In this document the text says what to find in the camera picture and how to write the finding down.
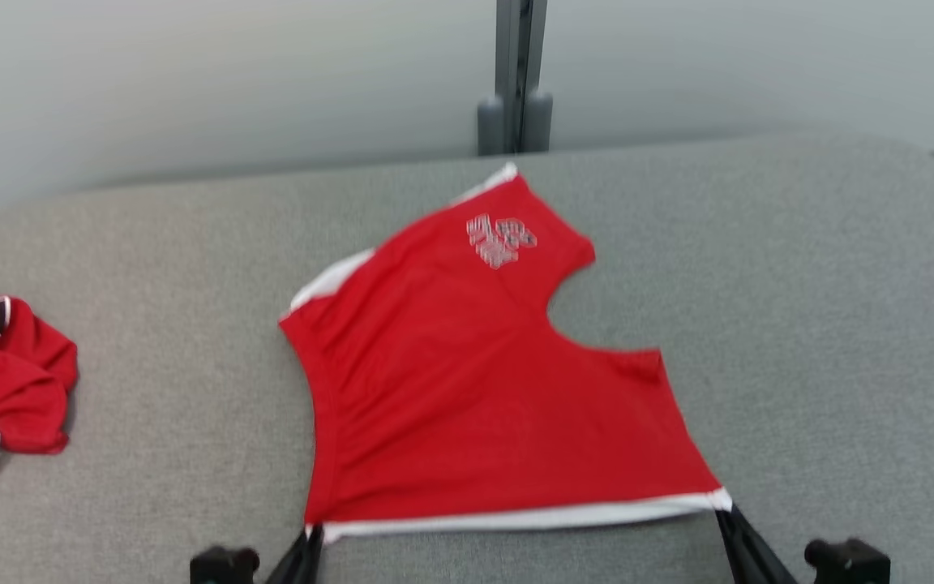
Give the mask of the red shorts white trim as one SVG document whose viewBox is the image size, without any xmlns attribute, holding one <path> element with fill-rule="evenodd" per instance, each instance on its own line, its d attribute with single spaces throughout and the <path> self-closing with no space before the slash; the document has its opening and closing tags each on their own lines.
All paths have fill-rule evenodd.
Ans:
<svg viewBox="0 0 934 584">
<path fill-rule="evenodd" d="M 279 325 L 306 374 L 323 540 L 729 513 L 657 349 L 568 339 L 594 247 L 514 164 L 334 263 Z"/>
</svg>

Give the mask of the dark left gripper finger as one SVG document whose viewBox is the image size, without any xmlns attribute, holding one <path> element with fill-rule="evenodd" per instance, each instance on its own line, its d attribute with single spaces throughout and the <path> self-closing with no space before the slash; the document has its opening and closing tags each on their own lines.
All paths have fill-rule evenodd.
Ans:
<svg viewBox="0 0 934 584">
<path fill-rule="evenodd" d="M 306 526 L 264 584 L 316 584 L 323 548 L 323 526 Z"/>
</svg>

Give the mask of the grey cylinder post cap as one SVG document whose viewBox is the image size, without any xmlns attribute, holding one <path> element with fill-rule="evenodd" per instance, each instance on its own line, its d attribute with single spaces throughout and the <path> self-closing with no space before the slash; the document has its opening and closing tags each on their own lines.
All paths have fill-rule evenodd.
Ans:
<svg viewBox="0 0 934 584">
<path fill-rule="evenodd" d="M 533 154 L 550 148 L 553 96 L 544 90 L 531 90 L 524 97 L 521 114 L 520 152 Z"/>
<path fill-rule="evenodd" d="M 498 95 L 485 97 L 477 107 L 477 153 L 479 157 L 503 155 L 505 149 L 505 106 Z"/>
</svg>

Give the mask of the grey metal partition post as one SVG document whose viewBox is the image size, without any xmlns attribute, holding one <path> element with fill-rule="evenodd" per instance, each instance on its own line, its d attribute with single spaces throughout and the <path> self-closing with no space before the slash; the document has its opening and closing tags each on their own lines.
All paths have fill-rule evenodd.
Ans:
<svg viewBox="0 0 934 584">
<path fill-rule="evenodd" d="M 526 154 L 521 147 L 524 97 L 540 88 L 548 0 L 497 0 L 495 89 L 505 106 L 503 155 Z"/>
</svg>

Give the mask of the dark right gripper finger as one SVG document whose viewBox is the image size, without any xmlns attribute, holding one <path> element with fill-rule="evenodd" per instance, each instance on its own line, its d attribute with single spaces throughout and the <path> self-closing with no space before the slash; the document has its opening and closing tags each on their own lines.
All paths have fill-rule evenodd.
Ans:
<svg viewBox="0 0 934 584">
<path fill-rule="evenodd" d="M 736 505 L 715 511 L 734 584 L 796 584 L 767 541 Z"/>
</svg>

